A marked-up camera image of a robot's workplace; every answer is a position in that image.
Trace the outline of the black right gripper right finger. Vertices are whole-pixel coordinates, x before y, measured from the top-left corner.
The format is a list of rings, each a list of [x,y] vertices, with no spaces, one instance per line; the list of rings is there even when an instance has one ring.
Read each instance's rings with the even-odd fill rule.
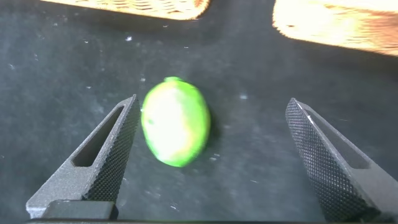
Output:
[[[397,181],[305,103],[285,118],[328,222],[397,222]]]

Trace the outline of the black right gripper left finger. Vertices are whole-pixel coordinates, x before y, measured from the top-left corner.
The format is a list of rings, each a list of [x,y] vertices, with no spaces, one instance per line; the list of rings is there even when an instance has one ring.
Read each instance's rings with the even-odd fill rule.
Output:
[[[26,202],[30,217],[56,200],[115,202],[140,115],[136,95],[120,101]]]

